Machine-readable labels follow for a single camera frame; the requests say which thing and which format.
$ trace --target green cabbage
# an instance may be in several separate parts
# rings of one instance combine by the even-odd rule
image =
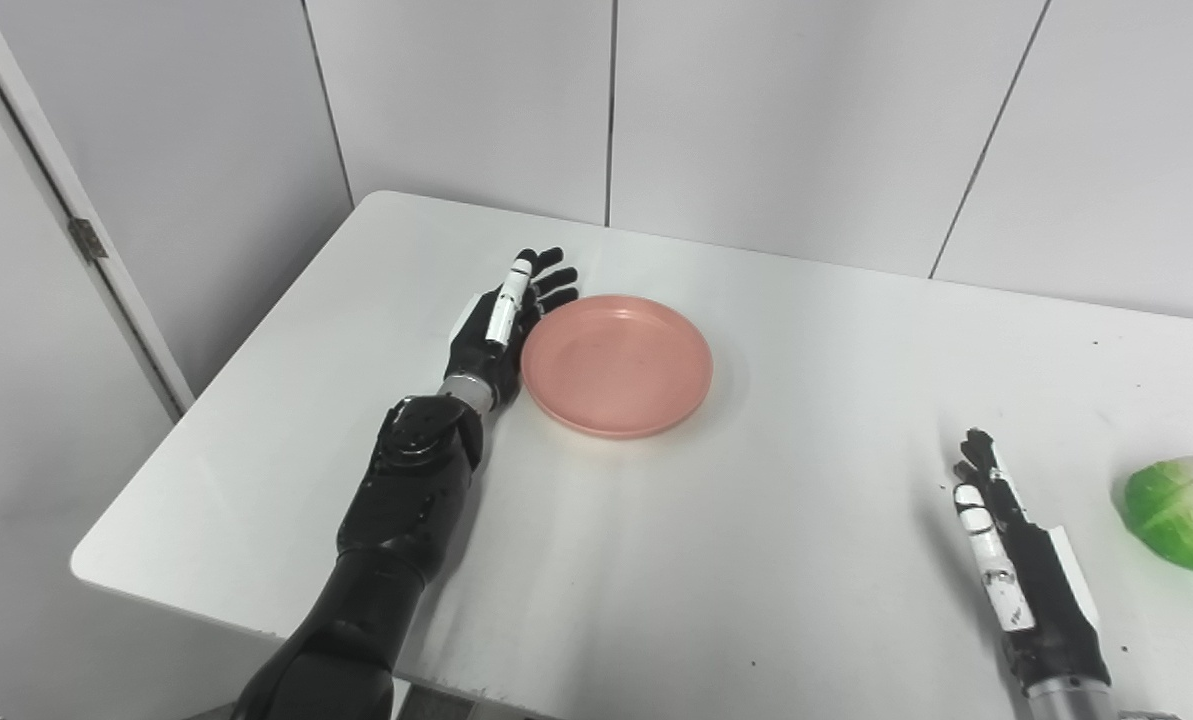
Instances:
[[[1193,570],[1193,455],[1131,474],[1121,517],[1158,555]]]

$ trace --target door frame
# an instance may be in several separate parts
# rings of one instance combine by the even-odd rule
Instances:
[[[179,368],[174,355],[169,352],[168,343],[156,319],[152,316],[152,310],[140,294],[138,287],[134,284],[125,263],[120,261],[120,254],[116,250],[116,244],[107,232],[106,225],[101,222],[101,216],[89,200],[89,193],[80,184],[80,176],[72,160],[67,157],[62,142],[49,126],[49,120],[41,103],[37,100],[32,86],[29,85],[23,70],[14,60],[6,44],[5,36],[0,29],[0,97],[5,103],[11,118],[41,170],[47,176],[49,186],[61,201],[67,217],[74,219],[86,219],[93,225],[98,243],[101,246],[101,254],[106,255],[92,257],[98,274],[111,294],[112,302],[119,308],[120,316],[128,324],[128,329],[134,336],[136,350],[142,352],[152,368],[153,380],[163,389],[163,395],[172,404],[171,411],[174,418],[192,406],[194,393],[188,386],[188,381]]]

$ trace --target white door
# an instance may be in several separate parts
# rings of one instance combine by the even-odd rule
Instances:
[[[171,422],[11,128],[0,104],[0,712],[192,715],[271,646],[72,578],[72,547]]]

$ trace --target door hinge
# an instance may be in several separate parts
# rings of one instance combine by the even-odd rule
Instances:
[[[97,263],[99,257],[107,256],[107,249],[104,249],[103,242],[98,240],[98,232],[94,232],[94,225],[89,221],[85,218],[67,221],[67,232],[72,234],[72,240],[76,242],[80,254],[85,255],[85,260],[89,260],[91,263]]]

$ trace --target table surface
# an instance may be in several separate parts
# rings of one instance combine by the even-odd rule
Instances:
[[[682,311],[710,396],[605,441],[523,393],[497,421],[398,674],[564,720],[1013,716],[952,510],[963,430],[1067,525],[1125,707],[1193,720],[1193,573],[1113,480],[1193,454],[1193,319],[811,263],[398,193],[369,195],[72,558],[79,578],[288,635],[387,408],[520,247],[585,294]]]

